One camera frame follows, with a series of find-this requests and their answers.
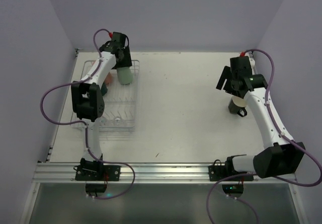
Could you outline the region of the light green plastic cup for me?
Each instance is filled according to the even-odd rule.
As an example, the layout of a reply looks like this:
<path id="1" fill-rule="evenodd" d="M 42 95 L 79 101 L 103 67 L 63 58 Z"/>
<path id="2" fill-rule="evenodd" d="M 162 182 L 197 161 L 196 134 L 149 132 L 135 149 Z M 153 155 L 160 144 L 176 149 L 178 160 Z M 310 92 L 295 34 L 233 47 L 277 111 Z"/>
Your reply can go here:
<path id="1" fill-rule="evenodd" d="M 117 68 L 117 77 L 121 85 L 129 85 L 133 81 L 133 74 L 129 67 Z"/>

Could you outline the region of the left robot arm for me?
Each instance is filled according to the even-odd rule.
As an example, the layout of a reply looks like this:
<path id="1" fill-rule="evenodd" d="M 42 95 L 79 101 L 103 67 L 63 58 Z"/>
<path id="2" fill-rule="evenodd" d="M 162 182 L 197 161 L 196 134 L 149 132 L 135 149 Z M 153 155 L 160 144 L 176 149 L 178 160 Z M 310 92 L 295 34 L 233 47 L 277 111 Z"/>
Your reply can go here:
<path id="1" fill-rule="evenodd" d="M 130 69 L 132 60 L 128 36 L 120 32 L 109 33 L 110 40 L 98 47 L 96 35 L 101 31 L 106 29 L 98 30 L 93 36 L 99 57 L 85 77 L 72 83 L 71 99 L 73 112 L 85 125 L 83 158 L 103 163 L 99 141 L 100 119 L 105 110 L 102 87 L 106 85 L 106 78 L 113 69 L 121 85 L 131 84 L 134 76 Z"/>

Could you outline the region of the black mug with handle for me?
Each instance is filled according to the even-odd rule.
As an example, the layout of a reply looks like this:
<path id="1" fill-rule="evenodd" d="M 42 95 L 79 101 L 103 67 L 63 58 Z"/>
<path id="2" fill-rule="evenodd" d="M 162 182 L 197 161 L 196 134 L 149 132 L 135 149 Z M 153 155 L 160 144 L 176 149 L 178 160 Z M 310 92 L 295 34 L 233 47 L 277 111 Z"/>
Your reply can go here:
<path id="1" fill-rule="evenodd" d="M 245 117 L 248 114 L 246 106 L 246 100 L 237 96 L 232 96 L 228 104 L 228 110 L 231 114 L 238 115 L 240 117 Z"/>

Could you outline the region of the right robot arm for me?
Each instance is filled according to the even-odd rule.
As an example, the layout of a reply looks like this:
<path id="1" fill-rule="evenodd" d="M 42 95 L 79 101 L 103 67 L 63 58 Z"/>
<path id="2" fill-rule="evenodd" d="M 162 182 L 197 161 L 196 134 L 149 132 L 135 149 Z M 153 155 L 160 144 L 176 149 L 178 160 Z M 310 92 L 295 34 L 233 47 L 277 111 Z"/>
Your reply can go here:
<path id="1" fill-rule="evenodd" d="M 228 104 L 231 114 L 245 117 L 249 107 L 260 130 L 264 149 L 255 156 L 236 155 L 225 161 L 228 174 L 253 172 L 260 178 L 295 173 L 304 153 L 289 143 L 293 139 L 266 92 L 268 84 L 261 74 L 253 74 L 250 59 L 230 59 L 217 83 L 217 89 L 232 95 Z"/>

